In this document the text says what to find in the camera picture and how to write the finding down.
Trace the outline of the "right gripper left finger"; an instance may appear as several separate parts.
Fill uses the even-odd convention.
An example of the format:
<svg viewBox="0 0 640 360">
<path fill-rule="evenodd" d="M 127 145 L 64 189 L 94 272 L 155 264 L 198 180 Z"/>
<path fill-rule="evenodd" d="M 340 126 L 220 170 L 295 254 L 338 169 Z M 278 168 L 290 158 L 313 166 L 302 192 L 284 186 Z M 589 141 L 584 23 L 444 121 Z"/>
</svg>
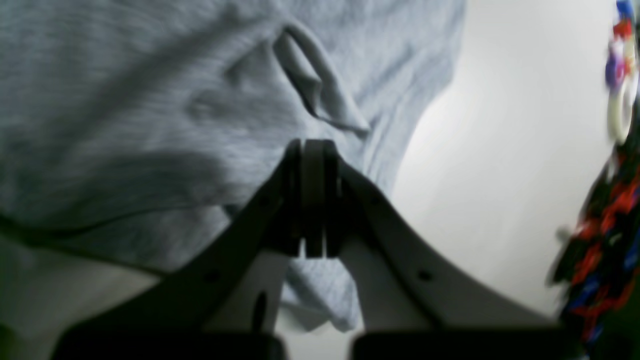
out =
<svg viewBox="0 0 640 360">
<path fill-rule="evenodd" d="M 53 360 L 286 360 L 274 335 L 281 288 L 298 251 L 286 216 L 300 188 L 293 140 L 272 176 L 189 264 L 114 309 L 67 330 Z"/>
</svg>

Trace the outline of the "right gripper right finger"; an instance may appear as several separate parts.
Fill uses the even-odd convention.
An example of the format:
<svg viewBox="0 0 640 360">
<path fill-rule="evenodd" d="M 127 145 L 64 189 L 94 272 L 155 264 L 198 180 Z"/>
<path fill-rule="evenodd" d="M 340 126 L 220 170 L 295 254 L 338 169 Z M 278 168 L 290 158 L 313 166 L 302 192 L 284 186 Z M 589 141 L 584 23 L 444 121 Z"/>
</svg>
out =
<svg viewBox="0 0 640 360">
<path fill-rule="evenodd" d="M 322 142 L 327 248 L 352 276 L 365 332 L 353 360 L 569 360 L 566 328 L 446 260 L 382 192 Z"/>
</svg>

